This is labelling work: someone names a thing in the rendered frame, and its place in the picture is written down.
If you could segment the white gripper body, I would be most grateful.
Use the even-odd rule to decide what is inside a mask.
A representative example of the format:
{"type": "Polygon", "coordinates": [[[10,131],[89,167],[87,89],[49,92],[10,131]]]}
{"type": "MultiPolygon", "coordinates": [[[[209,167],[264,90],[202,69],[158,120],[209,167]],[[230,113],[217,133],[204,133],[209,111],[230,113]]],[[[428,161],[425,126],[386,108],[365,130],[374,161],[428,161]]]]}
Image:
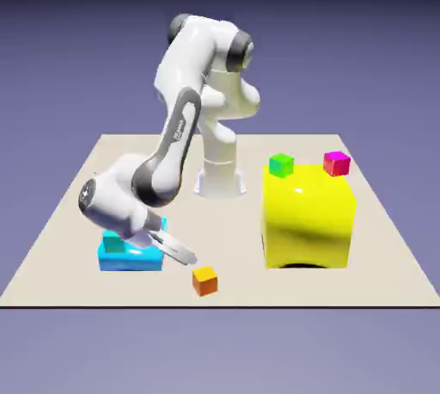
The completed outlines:
{"type": "Polygon", "coordinates": [[[166,231],[151,231],[152,243],[164,254],[183,265],[197,263],[196,255],[166,231]]]}

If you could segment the small orange cube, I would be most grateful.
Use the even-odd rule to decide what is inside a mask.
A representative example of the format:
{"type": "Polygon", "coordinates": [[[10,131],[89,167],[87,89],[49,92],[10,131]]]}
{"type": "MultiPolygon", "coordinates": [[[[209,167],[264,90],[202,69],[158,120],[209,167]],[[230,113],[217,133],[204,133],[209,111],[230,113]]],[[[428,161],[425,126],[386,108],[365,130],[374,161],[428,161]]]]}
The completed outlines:
{"type": "Polygon", "coordinates": [[[218,277],[211,266],[204,266],[192,271],[192,285],[196,293],[206,296],[218,290],[218,277]]]}

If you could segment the small teal cube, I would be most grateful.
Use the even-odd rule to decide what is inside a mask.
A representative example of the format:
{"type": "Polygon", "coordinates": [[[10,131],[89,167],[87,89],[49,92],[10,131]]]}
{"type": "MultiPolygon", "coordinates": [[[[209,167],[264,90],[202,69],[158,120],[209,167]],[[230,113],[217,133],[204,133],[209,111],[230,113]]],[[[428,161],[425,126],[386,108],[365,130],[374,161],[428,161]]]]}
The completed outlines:
{"type": "Polygon", "coordinates": [[[103,231],[102,244],[104,251],[108,254],[125,252],[124,239],[113,231],[103,231]]]}

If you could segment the small green cube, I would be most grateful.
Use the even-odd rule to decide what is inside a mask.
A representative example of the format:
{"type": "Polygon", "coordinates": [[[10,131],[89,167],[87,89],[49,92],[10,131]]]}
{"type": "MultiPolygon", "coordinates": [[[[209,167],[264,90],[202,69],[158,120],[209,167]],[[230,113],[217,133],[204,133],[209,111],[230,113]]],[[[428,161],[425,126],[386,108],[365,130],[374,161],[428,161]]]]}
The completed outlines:
{"type": "Polygon", "coordinates": [[[273,155],[269,159],[269,173],[278,178],[293,174],[295,158],[284,153],[273,155]]]}

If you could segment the small magenta cube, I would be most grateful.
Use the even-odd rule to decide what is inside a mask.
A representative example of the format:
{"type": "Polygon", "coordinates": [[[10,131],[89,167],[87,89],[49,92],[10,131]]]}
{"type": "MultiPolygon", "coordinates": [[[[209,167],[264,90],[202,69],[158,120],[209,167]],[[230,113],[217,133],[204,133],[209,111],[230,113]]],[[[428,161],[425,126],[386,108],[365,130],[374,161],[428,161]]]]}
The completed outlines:
{"type": "Polygon", "coordinates": [[[351,158],[342,151],[326,152],[323,158],[323,169],[330,176],[348,175],[351,158]]]}

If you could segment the large cyan box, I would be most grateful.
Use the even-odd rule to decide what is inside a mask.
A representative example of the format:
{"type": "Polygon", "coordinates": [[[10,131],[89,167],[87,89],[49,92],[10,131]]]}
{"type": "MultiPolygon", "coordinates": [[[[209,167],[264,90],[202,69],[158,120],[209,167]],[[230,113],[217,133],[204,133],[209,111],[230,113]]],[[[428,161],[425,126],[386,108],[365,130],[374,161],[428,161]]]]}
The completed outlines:
{"type": "Polygon", "coordinates": [[[125,241],[124,253],[108,254],[102,244],[97,250],[101,271],[161,271],[164,253],[153,243],[148,233],[121,236],[125,241]]]}

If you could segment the large yellow box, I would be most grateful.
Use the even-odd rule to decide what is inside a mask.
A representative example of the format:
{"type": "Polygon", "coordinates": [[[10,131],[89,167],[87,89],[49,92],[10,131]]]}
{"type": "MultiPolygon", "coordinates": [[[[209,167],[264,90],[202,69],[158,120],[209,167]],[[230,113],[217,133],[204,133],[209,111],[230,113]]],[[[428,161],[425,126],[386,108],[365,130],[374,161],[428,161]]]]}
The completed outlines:
{"type": "Polygon", "coordinates": [[[346,268],[357,199],[343,176],[298,164],[280,178],[262,169],[261,234],[266,266],[346,268]]]}

